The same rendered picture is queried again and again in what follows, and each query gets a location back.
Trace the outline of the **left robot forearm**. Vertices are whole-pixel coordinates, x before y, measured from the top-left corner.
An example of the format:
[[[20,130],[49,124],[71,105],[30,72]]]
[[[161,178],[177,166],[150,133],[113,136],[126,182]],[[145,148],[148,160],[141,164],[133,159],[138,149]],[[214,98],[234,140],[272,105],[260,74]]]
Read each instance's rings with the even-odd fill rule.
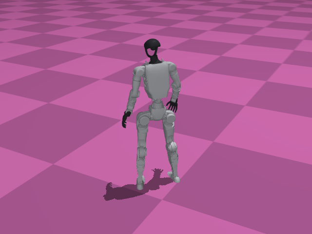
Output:
[[[132,96],[132,90],[130,91],[129,98],[128,98],[128,103],[127,103],[127,108],[126,108],[126,113],[128,111],[130,111],[131,114],[132,114],[137,99],[133,98],[131,96]]]

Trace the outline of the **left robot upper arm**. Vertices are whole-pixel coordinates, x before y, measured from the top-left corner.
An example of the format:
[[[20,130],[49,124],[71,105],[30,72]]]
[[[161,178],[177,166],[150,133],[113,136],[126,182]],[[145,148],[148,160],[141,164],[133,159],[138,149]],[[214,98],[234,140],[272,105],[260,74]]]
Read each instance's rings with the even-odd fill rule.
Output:
[[[132,81],[132,98],[138,98],[140,91],[139,86],[140,86],[140,81],[141,81],[141,77],[144,75],[145,73],[145,66],[138,66],[135,67],[133,70],[133,81]]]

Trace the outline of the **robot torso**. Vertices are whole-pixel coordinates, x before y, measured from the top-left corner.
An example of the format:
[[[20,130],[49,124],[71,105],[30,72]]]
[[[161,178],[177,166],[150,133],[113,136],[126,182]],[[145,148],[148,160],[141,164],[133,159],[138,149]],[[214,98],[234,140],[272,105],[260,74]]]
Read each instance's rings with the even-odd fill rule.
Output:
[[[149,61],[150,62],[150,61]],[[161,98],[168,95],[170,89],[169,65],[166,61],[158,64],[149,64],[145,61],[145,73],[142,76],[144,89],[153,103],[149,105],[150,120],[159,121],[166,118],[166,107]]]

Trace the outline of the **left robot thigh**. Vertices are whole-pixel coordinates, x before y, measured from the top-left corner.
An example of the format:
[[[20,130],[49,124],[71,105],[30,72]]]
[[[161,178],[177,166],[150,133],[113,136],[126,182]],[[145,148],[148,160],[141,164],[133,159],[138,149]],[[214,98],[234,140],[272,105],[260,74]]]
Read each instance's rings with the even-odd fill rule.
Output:
[[[136,129],[139,147],[139,158],[143,158],[147,154],[146,136],[148,132],[148,123],[151,118],[150,111],[140,112],[136,116]]]

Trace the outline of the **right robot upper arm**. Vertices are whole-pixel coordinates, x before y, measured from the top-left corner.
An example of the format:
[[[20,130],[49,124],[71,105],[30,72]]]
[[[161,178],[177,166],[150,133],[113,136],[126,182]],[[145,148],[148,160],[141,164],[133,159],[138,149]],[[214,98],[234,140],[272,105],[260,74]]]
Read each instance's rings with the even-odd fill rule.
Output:
[[[178,89],[181,86],[180,80],[179,80],[179,76],[176,70],[176,65],[170,61],[167,61],[168,65],[169,65],[169,74],[171,76],[171,79],[173,80],[171,87],[173,89]]]

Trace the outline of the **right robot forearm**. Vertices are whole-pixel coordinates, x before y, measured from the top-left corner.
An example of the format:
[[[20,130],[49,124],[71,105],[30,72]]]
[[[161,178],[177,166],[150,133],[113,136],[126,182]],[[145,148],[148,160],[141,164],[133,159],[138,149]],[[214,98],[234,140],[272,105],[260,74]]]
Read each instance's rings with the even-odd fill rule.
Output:
[[[172,95],[171,95],[171,97],[172,97],[171,101],[172,102],[174,102],[174,103],[176,102],[176,99],[179,96],[180,89],[181,89],[181,86],[178,89],[172,89]]]

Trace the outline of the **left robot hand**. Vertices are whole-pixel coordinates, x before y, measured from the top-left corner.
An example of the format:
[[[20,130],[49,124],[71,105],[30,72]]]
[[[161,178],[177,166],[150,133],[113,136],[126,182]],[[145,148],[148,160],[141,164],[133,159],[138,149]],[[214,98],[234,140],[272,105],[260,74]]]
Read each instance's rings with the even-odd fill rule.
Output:
[[[130,116],[130,114],[131,114],[130,111],[128,111],[127,113],[126,113],[126,111],[124,112],[124,116],[123,116],[123,118],[122,118],[122,126],[123,126],[124,128],[126,128],[126,124],[124,124],[124,123],[127,123],[127,122],[125,122],[125,121],[126,121],[127,117]]]

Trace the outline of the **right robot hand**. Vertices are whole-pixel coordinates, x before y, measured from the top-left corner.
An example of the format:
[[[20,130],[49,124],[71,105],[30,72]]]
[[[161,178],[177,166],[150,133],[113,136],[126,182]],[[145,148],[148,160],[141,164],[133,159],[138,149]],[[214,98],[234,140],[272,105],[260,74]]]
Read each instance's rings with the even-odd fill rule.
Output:
[[[171,98],[172,99],[172,98]],[[170,107],[171,107],[171,110],[172,110],[172,108],[173,108],[173,106],[174,106],[174,109],[173,109],[173,112],[174,112],[174,110],[175,110],[175,112],[177,111],[177,99],[176,99],[176,102],[174,103],[174,102],[172,102],[171,100],[166,104],[166,106],[168,105],[170,103],[170,106],[169,106],[169,108],[168,109],[170,109]],[[175,107],[176,107],[176,109],[175,109]]]

